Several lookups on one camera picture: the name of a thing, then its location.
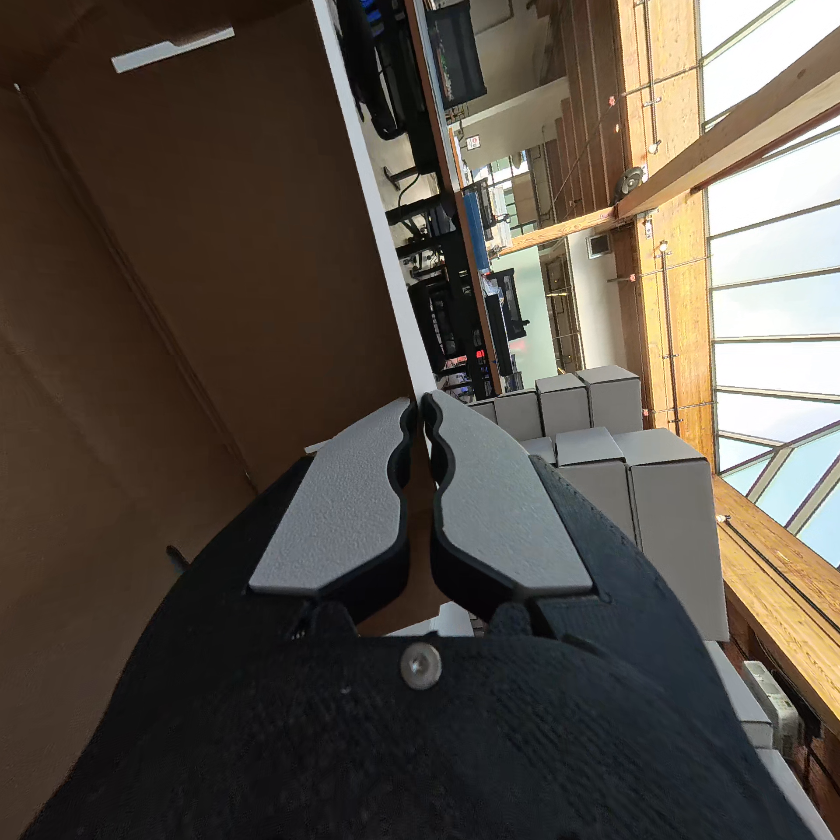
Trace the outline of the skylight window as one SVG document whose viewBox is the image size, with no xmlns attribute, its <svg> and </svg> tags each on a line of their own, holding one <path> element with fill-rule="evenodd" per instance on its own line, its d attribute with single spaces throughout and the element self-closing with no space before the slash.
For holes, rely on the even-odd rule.
<svg viewBox="0 0 840 840">
<path fill-rule="evenodd" d="M 702 192 L 718 473 L 837 568 L 838 112 Z"/>
</svg>

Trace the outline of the wooden ceiling beam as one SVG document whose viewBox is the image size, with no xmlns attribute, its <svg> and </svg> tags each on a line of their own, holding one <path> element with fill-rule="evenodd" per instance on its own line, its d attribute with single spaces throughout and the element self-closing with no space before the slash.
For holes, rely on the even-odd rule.
<svg viewBox="0 0 840 840">
<path fill-rule="evenodd" d="M 500 256 L 592 228 L 608 230 L 735 173 L 761 154 L 838 114 L 839 29 L 835 28 L 617 205 L 516 237 Z"/>
</svg>

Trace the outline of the white wall box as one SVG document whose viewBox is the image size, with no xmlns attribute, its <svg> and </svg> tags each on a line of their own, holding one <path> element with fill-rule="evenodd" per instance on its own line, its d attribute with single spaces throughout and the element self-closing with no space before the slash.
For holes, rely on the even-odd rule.
<svg viewBox="0 0 840 840">
<path fill-rule="evenodd" d="M 767 667 L 758 660 L 745 660 L 742 679 L 770 720 L 773 749 L 789 761 L 802 743 L 804 724 L 795 704 Z"/>
</svg>

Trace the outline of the long wooden-edged desk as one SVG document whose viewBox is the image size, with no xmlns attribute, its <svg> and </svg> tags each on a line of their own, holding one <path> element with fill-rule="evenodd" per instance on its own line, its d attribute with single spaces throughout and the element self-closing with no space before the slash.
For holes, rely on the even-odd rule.
<svg viewBox="0 0 840 840">
<path fill-rule="evenodd" d="M 427 32 L 426 9 L 424 2 L 405 1 L 406 18 L 411 29 L 413 47 L 415 50 L 418 76 L 423 88 L 427 112 L 434 136 L 437 160 L 441 171 L 438 178 L 438 189 L 455 203 L 458 236 L 464 252 L 463 260 L 468 266 L 468 276 L 472 287 L 483 344 L 485 347 L 485 365 L 490 377 L 489 396 L 502 395 L 502 381 L 498 369 L 496 348 L 492 340 L 490 322 L 487 316 L 485 296 L 480 281 L 480 273 L 476 264 L 476 255 L 469 229 L 469 215 L 464 197 L 459 186 L 459 175 L 456 166 L 455 153 L 449 138 L 448 126 L 445 120 L 443 101 L 438 89 L 434 68 L 434 55 Z"/>
</svg>

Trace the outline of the wooden window ledge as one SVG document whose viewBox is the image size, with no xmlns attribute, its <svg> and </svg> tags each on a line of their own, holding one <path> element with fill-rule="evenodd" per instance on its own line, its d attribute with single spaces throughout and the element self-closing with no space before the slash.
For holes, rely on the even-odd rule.
<svg viewBox="0 0 840 840">
<path fill-rule="evenodd" d="M 712 490 L 729 601 L 838 737 L 838 571 L 719 476 Z"/>
</svg>

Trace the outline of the black office chair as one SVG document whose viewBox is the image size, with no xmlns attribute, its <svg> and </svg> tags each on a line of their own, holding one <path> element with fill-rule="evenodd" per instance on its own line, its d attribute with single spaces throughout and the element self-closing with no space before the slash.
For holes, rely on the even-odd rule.
<svg viewBox="0 0 840 840">
<path fill-rule="evenodd" d="M 334 5 L 339 47 L 357 107 L 366 107 L 384 141 L 417 131 L 426 109 L 404 2 Z"/>
<path fill-rule="evenodd" d="M 446 385 L 446 391 L 461 390 L 476 398 L 473 377 L 467 361 L 466 340 L 462 331 L 459 305 L 452 285 L 442 277 L 420 280 L 406 285 L 423 346 L 435 380 L 463 374 L 462 385 Z"/>
</svg>

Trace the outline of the stack of white folded boxes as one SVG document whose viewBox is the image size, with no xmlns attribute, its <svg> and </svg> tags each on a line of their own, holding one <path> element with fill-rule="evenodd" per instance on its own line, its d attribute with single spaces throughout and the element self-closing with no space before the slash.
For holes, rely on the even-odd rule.
<svg viewBox="0 0 840 840">
<path fill-rule="evenodd" d="M 469 407 L 500 426 L 611 519 L 677 594 L 773 778 L 817 838 L 838 838 L 838 737 L 822 723 L 729 601 L 708 459 L 664 429 L 643 430 L 639 377 L 616 365 L 558 374 Z M 745 660 L 771 672 L 799 711 L 792 761 L 742 679 Z"/>
</svg>

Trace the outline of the white cardboard box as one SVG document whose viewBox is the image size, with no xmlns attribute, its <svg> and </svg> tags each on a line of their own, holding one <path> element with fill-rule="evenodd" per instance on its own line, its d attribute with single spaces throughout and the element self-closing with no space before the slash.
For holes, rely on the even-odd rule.
<svg viewBox="0 0 840 840">
<path fill-rule="evenodd" d="M 2 838 L 196 556 L 433 385 L 334 2 L 2 2 Z"/>
</svg>

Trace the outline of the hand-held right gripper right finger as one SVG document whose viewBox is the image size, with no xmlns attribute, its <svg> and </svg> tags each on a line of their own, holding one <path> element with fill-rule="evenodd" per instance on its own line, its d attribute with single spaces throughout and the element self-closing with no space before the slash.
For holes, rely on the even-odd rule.
<svg viewBox="0 0 840 840">
<path fill-rule="evenodd" d="M 484 623 L 507 603 L 593 595 L 527 450 L 444 392 L 426 393 L 421 411 L 437 486 L 430 564 L 441 592 Z"/>
</svg>

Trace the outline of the blue-topped table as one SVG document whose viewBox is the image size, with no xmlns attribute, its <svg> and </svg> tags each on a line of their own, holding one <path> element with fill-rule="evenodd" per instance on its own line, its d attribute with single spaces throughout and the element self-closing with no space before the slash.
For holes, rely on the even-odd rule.
<svg viewBox="0 0 840 840">
<path fill-rule="evenodd" d="M 475 258 L 478 272 L 483 275 L 490 270 L 490 260 L 487 253 L 487 240 L 481 215 L 480 198 L 473 185 L 466 187 L 462 191 L 462 196 L 467 216 L 471 252 Z"/>
</svg>

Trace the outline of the black computer monitor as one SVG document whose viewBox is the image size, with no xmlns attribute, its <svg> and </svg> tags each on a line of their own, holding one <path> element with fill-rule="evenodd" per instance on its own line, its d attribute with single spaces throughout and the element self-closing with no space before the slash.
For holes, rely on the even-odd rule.
<svg viewBox="0 0 840 840">
<path fill-rule="evenodd" d="M 486 95 L 469 1 L 428 10 L 426 24 L 444 109 Z"/>
</svg>

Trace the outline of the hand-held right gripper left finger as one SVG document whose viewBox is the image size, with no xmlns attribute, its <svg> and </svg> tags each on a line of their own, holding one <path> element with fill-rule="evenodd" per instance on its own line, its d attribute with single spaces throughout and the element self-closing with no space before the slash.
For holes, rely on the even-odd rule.
<svg viewBox="0 0 840 840">
<path fill-rule="evenodd" d="M 249 581 L 259 595 L 340 602 L 361 623 L 410 571 L 407 503 L 417 405 L 400 397 L 315 454 Z"/>
</svg>

